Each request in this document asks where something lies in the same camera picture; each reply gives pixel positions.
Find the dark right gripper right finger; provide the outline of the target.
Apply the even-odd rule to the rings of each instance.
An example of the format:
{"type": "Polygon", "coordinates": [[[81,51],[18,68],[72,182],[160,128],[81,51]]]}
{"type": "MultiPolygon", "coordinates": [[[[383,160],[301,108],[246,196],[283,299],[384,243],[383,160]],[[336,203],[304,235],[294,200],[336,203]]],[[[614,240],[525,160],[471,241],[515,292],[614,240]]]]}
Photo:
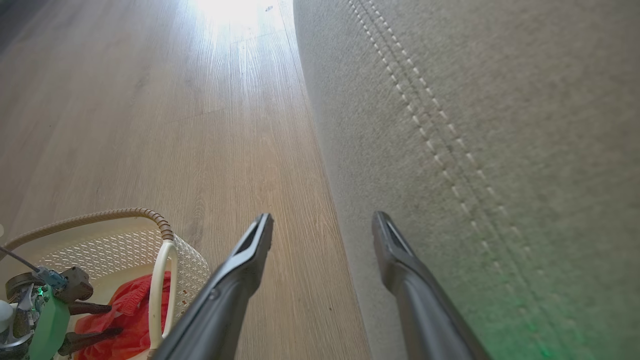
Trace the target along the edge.
{"type": "Polygon", "coordinates": [[[410,360],[489,360],[482,342],[391,217],[371,223],[382,284],[393,294],[410,360]]]}

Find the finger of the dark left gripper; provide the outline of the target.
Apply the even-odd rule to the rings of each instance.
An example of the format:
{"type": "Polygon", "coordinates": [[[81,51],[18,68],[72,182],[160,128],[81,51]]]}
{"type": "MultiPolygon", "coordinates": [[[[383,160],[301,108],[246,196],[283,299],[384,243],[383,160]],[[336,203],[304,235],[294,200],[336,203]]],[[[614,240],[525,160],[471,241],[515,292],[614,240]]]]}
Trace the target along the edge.
{"type": "Polygon", "coordinates": [[[83,315],[83,314],[103,314],[109,313],[112,310],[112,306],[108,304],[97,304],[89,301],[73,301],[67,305],[70,316],[83,315]]]}
{"type": "Polygon", "coordinates": [[[121,334],[122,331],[123,328],[115,327],[108,328],[102,332],[67,332],[57,353],[60,356],[70,356],[71,354],[86,349],[87,347],[91,347],[107,339],[114,338],[121,334]]]}

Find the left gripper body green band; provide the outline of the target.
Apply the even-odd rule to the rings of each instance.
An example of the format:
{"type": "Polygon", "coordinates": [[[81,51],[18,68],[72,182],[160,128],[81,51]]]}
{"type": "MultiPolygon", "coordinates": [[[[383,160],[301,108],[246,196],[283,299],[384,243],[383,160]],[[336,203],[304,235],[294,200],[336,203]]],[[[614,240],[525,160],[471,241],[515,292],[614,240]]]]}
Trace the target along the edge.
{"type": "Polygon", "coordinates": [[[69,306],[54,296],[54,289],[45,285],[41,291],[43,305],[29,345],[30,360],[52,360],[66,339],[70,321],[69,306]]]}

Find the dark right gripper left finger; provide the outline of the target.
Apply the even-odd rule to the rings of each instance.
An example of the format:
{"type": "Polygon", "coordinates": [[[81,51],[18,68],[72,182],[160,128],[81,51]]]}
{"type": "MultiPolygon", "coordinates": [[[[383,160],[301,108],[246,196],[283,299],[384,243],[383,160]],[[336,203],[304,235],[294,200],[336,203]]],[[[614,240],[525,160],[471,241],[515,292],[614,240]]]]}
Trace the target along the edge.
{"type": "Polygon", "coordinates": [[[233,360],[250,299],[261,285],[272,246],[274,219],[254,219],[169,331],[154,360],[233,360]]]}

